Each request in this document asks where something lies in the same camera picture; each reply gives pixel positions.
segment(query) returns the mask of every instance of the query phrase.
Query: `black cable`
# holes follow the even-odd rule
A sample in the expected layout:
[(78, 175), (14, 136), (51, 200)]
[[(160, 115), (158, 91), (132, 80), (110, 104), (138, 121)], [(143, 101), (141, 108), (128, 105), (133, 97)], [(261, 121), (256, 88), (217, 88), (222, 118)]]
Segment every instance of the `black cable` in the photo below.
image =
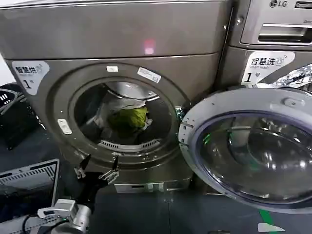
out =
[(58, 222), (56, 224), (54, 224), (53, 226), (49, 227), (47, 230), (45, 230), (42, 234), (48, 234), (50, 233), (54, 228), (56, 228), (57, 226), (63, 224), (63, 223), (69, 223), (69, 220), (63, 220), (61, 222)]
[(36, 216), (37, 216), (36, 214), (29, 214), (28, 216), (26, 216), (26, 218), (24, 219), (23, 224), (21, 226), (21, 230), (22, 230), (23, 234), (27, 234), (27, 232), (26, 232), (27, 220), (29, 220), (29, 218), (31, 218), (31, 217), (36, 217)]

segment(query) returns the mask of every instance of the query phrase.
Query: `vent grille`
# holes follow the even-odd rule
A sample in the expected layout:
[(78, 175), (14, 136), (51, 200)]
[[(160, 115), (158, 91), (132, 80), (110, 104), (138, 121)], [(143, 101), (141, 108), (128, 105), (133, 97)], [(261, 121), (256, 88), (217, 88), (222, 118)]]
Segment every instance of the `vent grille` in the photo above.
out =
[(7, 177), (0, 178), (0, 182), (6, 184), (6, 183), (9, 183), (10, 181), (14, 181), (14, 180), (18, 180), (18, 179), (22, 179), (26, 177), (31, 177), (40, 173), (47, 173), (50, 179), (53, 181), (54, 175), (55, 175), (55, 166), (47, 166), (47, 167), (35, 169), (32, 171), (28, 171), (28, 172), (22, 172), (22, 173), (15, 174), (15, 175), (9, 175)]
[(154, 139), (149, 142), (140, 144), (140, 145), (119, 145), (114, 144), (105, 140), (102, 140), (98, 146), (101, 146), (103, 148), (106, 148), (108, 150), (113, 151), (119, 151), (119, 152), (125, 152), (125, 153), (136, 153), (143, 150), (149, 150), (155, 146), (158, 146), (160, 144), (160, 140)]

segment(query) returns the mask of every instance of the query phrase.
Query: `front-load washing machine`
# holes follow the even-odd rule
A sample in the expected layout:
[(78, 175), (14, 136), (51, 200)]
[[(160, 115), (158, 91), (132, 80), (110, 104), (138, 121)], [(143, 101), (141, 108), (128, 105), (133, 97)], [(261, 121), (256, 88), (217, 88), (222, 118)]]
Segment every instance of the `front-load washing machine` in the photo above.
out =
[(312, 213), (312, 5), (240, 0), (216, 88), (179, 130), (196, 174), (237, 201)]
[(118, 156), (119, 192), (182, 189), (178, 128), (230, 14), (228, 0), (30, 1), (0, 9), (0, 49), (67, 160), (105, 172)]

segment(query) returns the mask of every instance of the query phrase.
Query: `open washing machine door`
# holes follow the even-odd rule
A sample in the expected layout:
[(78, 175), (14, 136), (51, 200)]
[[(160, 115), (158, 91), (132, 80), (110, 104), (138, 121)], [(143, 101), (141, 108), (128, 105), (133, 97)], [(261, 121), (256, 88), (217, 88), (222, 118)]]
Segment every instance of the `open washing machine door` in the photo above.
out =
[(280, 213), (312, 213), (312, 96), (240, 88), (202, 100), (179, 129), (181, 151), (209, 186)]

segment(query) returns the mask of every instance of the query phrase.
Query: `label sticker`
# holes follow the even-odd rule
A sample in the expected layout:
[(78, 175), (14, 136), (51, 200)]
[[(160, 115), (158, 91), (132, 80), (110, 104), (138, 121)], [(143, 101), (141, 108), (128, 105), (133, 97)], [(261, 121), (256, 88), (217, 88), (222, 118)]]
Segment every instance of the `label sticker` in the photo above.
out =
[(295, 53), (289, 51), (255, 51), (248, 58), (241, 84), (257, 84), (294, 58)]
[(118, 67), (117, 66), (106, 66), (106, 70), (108, 72), (118, 72)]
[(69, 135), (69, 134), (73, 133), (72, 130), (70, 129), (70, 127), (68, 126), (67, 120), (65, 120), (63, 118), (59, 118), (58, 119), (58, 125), (62, 129), (64, 134)]
[(13, 61), (12, 67), (30, 95), (37, 94), (42, 79), (50, 70), (44, 61)]
[(150, 79), (151, 81), (154, 81), (156, 83), (158, 83), (161, 79), (160, 75), (154, 72), (151, 72), (150, 70), (147, 70), (146, 68), (143, 68), (143, 67), (139, 68), (139, 70), (137, 71), (137, 74), (144, 78)]

